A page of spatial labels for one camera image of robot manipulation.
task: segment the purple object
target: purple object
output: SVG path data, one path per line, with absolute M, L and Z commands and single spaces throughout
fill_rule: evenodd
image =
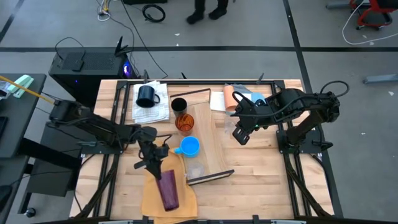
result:
M 168 212 L 178 208 L 180 205 L 178 204 L 174 170 L 162 172 L 162 178 L 156 179 L 156 184 L 162 197 L 164 210 Z

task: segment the yellow cloth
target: yellow cloth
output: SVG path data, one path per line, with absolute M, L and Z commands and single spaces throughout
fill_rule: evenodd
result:
M 155 177 L 145 171 L 141 213 L 148 217 L 154 217 L 155 224 L 178 223 L 197 219 L 197 198 L 193 189 L 187 184 L 182 156 L 176 155 L 174 150 L 170 150 L 169 156 L 163 160 L 161 170 L 162 172 L 174 170 L 179 207 L 169 212 L 164 210 Z

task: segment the computer tower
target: computer tower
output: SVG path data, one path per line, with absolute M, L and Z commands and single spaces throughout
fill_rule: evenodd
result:
M 59 51 L 49 75 L 77 102 L 95 107 L 101 80 L 137 78 L 125 52 L 118 47 Z

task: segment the black cup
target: black cup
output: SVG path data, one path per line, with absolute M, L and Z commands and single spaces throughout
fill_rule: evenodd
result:
M 172 101 L 172 109 L 175 117 L 187 113 L 187 102 L 183 98 L 176 98 Z
M 151 108 L 155 106 L 156 103 L 160 103 L 160 97 L 155 94 L 154 88 L 148 85 L 144 85 L 138 89 L 138 97 L 136 103 L 142 108 Z

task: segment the red chair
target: red chair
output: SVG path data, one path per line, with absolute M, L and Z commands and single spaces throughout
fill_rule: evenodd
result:
M 358 0 L 349 2 L 352 9 L 356 9 Z M 392 23 L 391 12 L 398 9 L 398 0 L 369 0 L 370 4 L 363 4 L 357 10 L 360 17 L 358 19 L 357 30 L 363 27 L 375 27 L 377 30 Z

